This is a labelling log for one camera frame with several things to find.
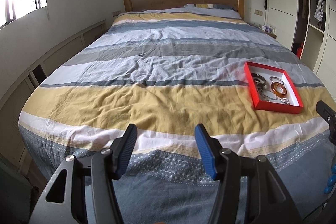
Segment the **bed sheet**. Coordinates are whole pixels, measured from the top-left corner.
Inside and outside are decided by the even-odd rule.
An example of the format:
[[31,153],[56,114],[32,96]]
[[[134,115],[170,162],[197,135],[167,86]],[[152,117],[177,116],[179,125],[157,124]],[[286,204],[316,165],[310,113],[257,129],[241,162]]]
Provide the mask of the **bed sheet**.
[[[134,153],[114,183],[125,223],[206,223],[218,182],[205,173],[194,140],[195,125],[203,123],[238,155],[266,155],[302,216],[326,199],[335,150],[315,105],[323,100],[336,109],[330,94],[276,40],[207,10],[121,14],[33,92],[19,128],[47,178],[66,155],[92,155],[134,123]],[[286,70],[303,111],[255,110],[245,61]],[[243,199],[246,178],[241,185]],[[242,215],[241,205],[237,223]]]

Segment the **bed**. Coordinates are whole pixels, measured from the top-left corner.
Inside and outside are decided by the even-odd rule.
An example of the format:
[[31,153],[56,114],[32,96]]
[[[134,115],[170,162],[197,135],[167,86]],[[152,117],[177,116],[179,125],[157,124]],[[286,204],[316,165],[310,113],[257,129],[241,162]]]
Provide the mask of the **bed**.
[[[244,0],[124,3],[126,13],[110,30],[53,72],[21,112],[24,143],[46,178],[66,155],[92,155],[134,123],[134,152],[126,174],[114,183],[125,223],[206,223],[218,182],[205,173],[194,140],[195,125],[203,123],[238,155],[266,155],[301,216],[326,199],[335,149],[315,105],[336,105],[290,50],[243,21]],[[247,60],[286,70],[303,111],[254,110]],[[86,194],[93,223],[90,190]],[[245,194],[242,177],[241,200]]]

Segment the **red object in closet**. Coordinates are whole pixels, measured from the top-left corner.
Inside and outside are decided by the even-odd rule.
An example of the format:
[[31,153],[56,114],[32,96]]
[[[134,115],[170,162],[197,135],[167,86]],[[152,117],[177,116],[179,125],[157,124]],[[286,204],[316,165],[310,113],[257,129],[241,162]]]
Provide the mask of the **red object in closet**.
[[296,56],[297,56],[298,58],[301,57],[302,49],[303,49],[303,43],[301,43],[300,47],[297,48],[297,50],[296,50]]

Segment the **metal bolt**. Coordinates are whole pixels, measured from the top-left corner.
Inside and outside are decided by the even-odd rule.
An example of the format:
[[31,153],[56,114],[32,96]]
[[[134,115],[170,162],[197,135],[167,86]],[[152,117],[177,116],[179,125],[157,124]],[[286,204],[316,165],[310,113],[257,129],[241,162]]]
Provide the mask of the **metal bolt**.
[[267,158],[266,158],[265,156],[263,156],[263,155],[259,155],[259,156],[257,157],[257,159],[258,159],[260,162],[265,162],[265,161],[267,161]]
[[75,159],[74,155],[68,155],[65,157],[65,161],[73,161]]
[[223,149],[221,149],[220,152],[224,155],[229,155],[231,153],[231,150],[228,149],[228,148],[223,148]]
[[110,154],[112,151],[110,148],[103,148],[100,153],[102,153],[103,155],[108,155]]

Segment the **blue gripper pad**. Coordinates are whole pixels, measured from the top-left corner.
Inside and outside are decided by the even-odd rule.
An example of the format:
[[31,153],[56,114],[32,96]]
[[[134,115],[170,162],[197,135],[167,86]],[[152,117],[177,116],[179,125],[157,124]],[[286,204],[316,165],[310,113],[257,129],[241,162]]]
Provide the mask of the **blue gripper pad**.
[[221,144],[217,139],[209,136],[201,123],[195,127],[195,140],[204,169],[213,180],[220,179],[221,174],[218,173],[217,165],[221,161],[221,155],[219,154],[222,149]]
[[118,178],[126,172],[137,136],[137,127],[134,124],[129,124],[124,135],[121,138],[115,139],[117,146],[114,146],[115,141],[111,145],[113,151],[112,162],[117,167],[115,174],[117,174]]

